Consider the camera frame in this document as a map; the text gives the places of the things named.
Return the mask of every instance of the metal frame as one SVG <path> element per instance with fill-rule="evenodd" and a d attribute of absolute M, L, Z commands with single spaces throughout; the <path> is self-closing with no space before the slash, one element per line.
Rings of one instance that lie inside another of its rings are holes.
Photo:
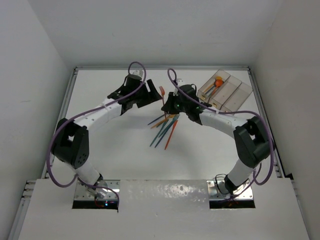
<path fill-rule="evenodd" d="M 15 214 L 15 218 L 11 227 L 8 240 L 18 240 L 19 238 L 19 235 L 27 214 L 29 203 L 31 200 L 31 195 L 32 195 L 32 192 L 34 191 L 35 185 L 36 185 L 35 180 L 26 181 L 26 184 L 24 186 L 24 190 L 22 193 L 20 205 Z"/>
<path fill-rule="evenodd" d="M 271 130 L 271 127 L 270 127 L 270 124 L 269 124 L 269 121 L 268 121 L 266 110 L 265 110 L 265 107 L 264 107 L 264 104 L 263 104 L 263 101 L 262 101 L 262 98 L 261 98 L 261 95 L 260 95 L 260 92 L 259 92 L 257 81 L 256 81 L 256 79 L 255 79 L 255 77 L 254 77 L 254 75 L 253 75 L 253 73 L 252 73 L 250 68 L 248 69 L 248 74 L 249 74 L 251 86 L 252 86 L 252 89 L 253 89 L 253 94 L 255 96 L 255 100 L 256 100 L 256 104 L 258 106 L 259 112 L 261 114 L 261 117 L 264 119 L 264 121 L 265 121 L 265 123 L 266 123 L 266 125 L 268 127 L 268 130 L 271 133 L 272 140 L 275 142 L 274 135 L 272 134 L 272 130 Z M 286 175 L 285 175 L 284 168 L 283 168 L 281 160 L 280 160 L 280 156 L 279 156 L 279 152 L 278 152 L 277 146 L 274 149 L 274 156 L 275 156 L 275 161 L 276 161 L 274 163 L 274 168 L 275 168 L 276 175 L 277 175 L 278 178 L 284 178 Z"/>

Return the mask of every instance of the cable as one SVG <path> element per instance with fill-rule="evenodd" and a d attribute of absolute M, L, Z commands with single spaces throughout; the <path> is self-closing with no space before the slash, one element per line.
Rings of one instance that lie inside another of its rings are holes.
<path fill-rule="evenodd" d="M 170 75 L 170 71 L 173 72 L 174 74 L 174 79 L 171 78 L 171 75 Z M 268 142 L 269 142 L 269 149 L 270 149 L 270 167 L 269 167 L 269 172 L 267 174 L 267 176 L 265 177 L 265 179 L 262 181 L 262 182 L 258 182 L 257 181 L 257 175 L 255 174 L 255 172 L 253 172 L 253 180 L 254 182 L 261 186 L 261 185 L 264 185 L 271 177 L 272 175 L 272 171 L 273 171 L 273 168 L 274 168 L 274 155 L 273 155 L 273 151 L 274 151 L 274 147 L 273 147 L 273 141 L 272 141 L 272 137 L 270 135 L 270 132 L 268 130 L 268 127 L 267 127 L 267 124 L 265 123 L 264 119 L 256 112 L 254 111 L 249 111 L 249 110 L 242 110 L 242 111 L 230 111 L 230 112 L 217 112 L 215 109 L 212 109 L 212 108 L 209 108 L 203 104 L 201 104 L 200 102 L 196 101 L 195 99 L 193 99 L 192 97 L 190 97 L 188 94 L 186 94 L 184 91 L 182 91 L 180 89 L 180 87 L 178 87 L 178 85 L 176 84 L 177 82 L 177 73 L 174 69 L 172 68 L 168 68 L 167 70 L 167 75 L 168 75 L 168 78 L 169 80 L 171 81 L 171 83 L 175 86 L 175 88 L 182 94 L 184 95 L 186 98 L 188 98 L 189 100 L 191 100 L 192 102 L 198 104 L 199 106 L 203 107 L 204 109 L 207 109 L 209 111 L 212 111 L 216 114 L 221 114 L 221 115 L 233 115 L 233 114 L 252 114 L 254 116 L 256 116 L 263 124 L 263 127 L 267 133 L 267 138 L 268 138 Z"/>
<path fill-rule="evenodd" d="M 94 205 L 98 208 L 104 208 L 105 206 L 104 205 L 99 205 L 98 202 L 97 202 L 97 198 L 94 197 Z"/>
<path fill-rule="evenodd" d="M 140 63 L 140 62 L 138 62 L 138 61 L 133 61 L 132 63 L 130 63 L 130 65 L 129 65 L 129 67 L 128 67 L 128 74 L 130 74 L 131 66 L 132 66 L 133 64 L 138 64 L 138 65 L 140 65 L 140 66 L 142 67 L 142 69 L 143 69 L 143 72 L 144 72 L 144 76 L 143 76 L 142 82 L 140 83 L 140 85 L 139 85 L 134 91 L 128 93 L 127 95 L 125 95 L 125 96 L 123 96 L 123 97 L 120 97 L 120 98 L 117 99 L 117 100 L 111 101 L 111 102 L 107 103 L 106 105 L 103 105 L 103 106 L 100 106 L 100 107 L 96 107 L 96 108 L 93 108 L 93 109 L 88 110 L 88 111 L 84 111 L 84 112 L 82 112 L 82 113 L 79 113 L 79 114 L 71 117 L 70 119 L 68 119 L 67 121 L 65 121 L 65 122 L 55 131 L 54 135 L 52 136 L 52 138 L 51 138 L 51 140 L 50 140 L 49 147 L 48 147 L 48 149 L 47 149 L 47 151 L 46 151 L 45 163 L 46 163 L 46 169 L 47 169 L 47 171 L 48 171 L 48 174 L 49 174 L 52 182 L 53 182 L 55 185 L 57 185 L 58 187 L 60 187 L 60 188 L 67 188 L 67 187 L 71 186 L 71 185 L 75 182 L 75 180 L 77 179 L 77 177 L 78 177 L 77 175 L 74 175 L 74 177 L 73 177 L 73 179 L 71 180 L 71 182 L 69 182 L 68 184 L 61 184 L 61 183 L 59 183 L 59 182 L 56 180 L 55 176 L 53 175 L 53 172 L 52 172 L 52 169 L 51 169 L 52 165 L 50 164 L 50 156 L 51 156 L 51 149 L 52 149 L 52 147 L 53 147 L 53 144 L 54 144 L 55 139 L 57 138 L 58 134 L 61 132 L 61 130 L 62 130 L 63 128 L 65 128 L 69 123 L 71 123 L 71 122 L 74 121 L 75 119 L 77 119 L 77 118 L 79 118 L 79 117 L 81 117 L 81 116 L 83 116 L 83 115 L 86 115 L 86 114 L 89 114 L 89 113 L 92 113 L 92 112 L 95 112 L 95 111 L 104 109 L 104 108 L 110 106 L 111 104 L 117 103 L 117 102 L 119 102 L 119 101 L 121 101 L 121 100 L 124 100 L 124 99 L 130 97 L 131 95 L 135 94 L 135 93 L 144 85 L 144 83 L 145 83 L 145 81 L 146 81 L 146 79 L 147 79 L 147 70 L 146 70 L 145 66 L 144 66 L 142 63 Z M 80 181 L 81 181 L 83 184 L 85 184 L 86 186 L 88 186 L 89 188 L 101 188 L 101 189 L 108 189 L 108 190 L 110 190 L 111 192 L 113 192 L 113 193 L 117 196 L 117 198 L 118 198 L 118 206 L 119 206 L 119 195 L 118 195 L 115 191 L 113 191 L 112 189 L 107 188 L 107 187 L 92 186 L 92 185 L 89 185 L 89 184 L 83 182 L 82 180 L 80 180 Z"/>
<path fill-rule="evenodd" d="M 219 190 L 219 192 L 220 192 L 222 195 L 226 195 L 226 194 L 228 194 L 229 192 L 223 193 L 223 192 L 220 190 L 220 187 L 219 187 L 219 185 L 218 185 L 218 179 L 217 179 L 217 178 L 218 178 L 218 176 L 222 176 L 222 175 L 225 175 L 225 176 L 226 176 L 226 174 L 224 174 L 224 173 L 217 174 L 217 175 L 215 175 L 214 180 L 215 180 L 216 188 Z"/>

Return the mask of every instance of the blue pencil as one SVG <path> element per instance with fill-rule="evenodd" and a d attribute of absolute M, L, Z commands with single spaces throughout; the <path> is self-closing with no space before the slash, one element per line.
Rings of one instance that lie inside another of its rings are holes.
<path fill-rule="evenodd" d="M 153 139 L 153 141 L 151 142 L 151 144 L 150 144 L 149 147 L 151 147 L 151 145 L 154 144 L 155 140 L 157 139 L 157 137 L 159 136 L 159 134 L 161 133 L 161 131 L 164 129 L 164 127 L 165 127 L 165 125 L 167 124 L 168 121 L 169 121 L 169 120 L 165 121 L 165 122 L 162 124 L 162 127 L 161 127 L 160 131 L 157 133 L 157 135 L 155 136 L 155 138 Z"/>

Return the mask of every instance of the metal mounting plate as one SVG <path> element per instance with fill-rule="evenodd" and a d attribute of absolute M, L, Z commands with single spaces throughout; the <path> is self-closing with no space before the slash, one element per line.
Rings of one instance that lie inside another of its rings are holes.
<path fill-rule="evenodd" d="M 231 197 L 231 195 L 229 193 L 222 194 L 217 188 L 217 184 L 220 186 L 224 183 L 224 180 L 207 180 L 206 183 L 209 194 L 209 206 L 211 209 L 255 208 L 254 195 L 251 186 L 241 195 L 235 197 L 233 200 L 226 201 Z M 246 183 L 240 186 L 236 191 L 234 191 L 233 194 L 240 194 L 249 184 L 250 182 L 249 180 L 247 180 Z"/>
<path fill-rule="evenodd" d="M 106 186 L 116 193 L 120 192 L 120 180 L 101 180 L 99 186 Z M 73 209 L 117 209 L 117 196 L 106 189 L 97 188 L 95 193 L 78 182 L 74 192 Z"/>

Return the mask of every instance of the white table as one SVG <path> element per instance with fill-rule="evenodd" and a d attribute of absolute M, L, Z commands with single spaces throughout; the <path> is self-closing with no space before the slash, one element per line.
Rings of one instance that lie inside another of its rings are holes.
<path fill-rule="evenodd" d="M 178 78 L 200 88 L 216 70 L 176 72 Z M 248 71 L 227 72 L 251 84 Z M 65 101 L 69 101 L 66 117 L 97 106 L 122 84 L 126 74 L 126 70 L 79 70 L 71 98 Z M 149 78 L 166 93 L 174 89 L 166 70 L 148 70 Z M 121 180 L 119 213 L 72 209 L 75 184 L 62 189 L 50 179 L 40 179 L 19 239 L 308 239 L 291 182 L 277 178 L 275 173 L 264 186 L 253 187 L 256 208 L 210 210 L 205 180 L 232 169 L 238 159 L 235 142 L 181 114 L 168 149 L 164 150 L 166 137 L 157 148 L 149 147 L 159 129 L 150 129 L 147 124 L 162 114 L 161 106 L 158 101 L 140 109 L 134 107 L 89 136 L 95 167 L 105 179 Z M 258 112 L 253 93 L 240 109 Z M 263 161 L 258 179 L 267 175 L 269 164 L 269 159 Z M 54 161 L 53 173 L 62 183 L 73 176 L 58 160 Z M 185 194 L 176 191 L 181 186 Z"/>

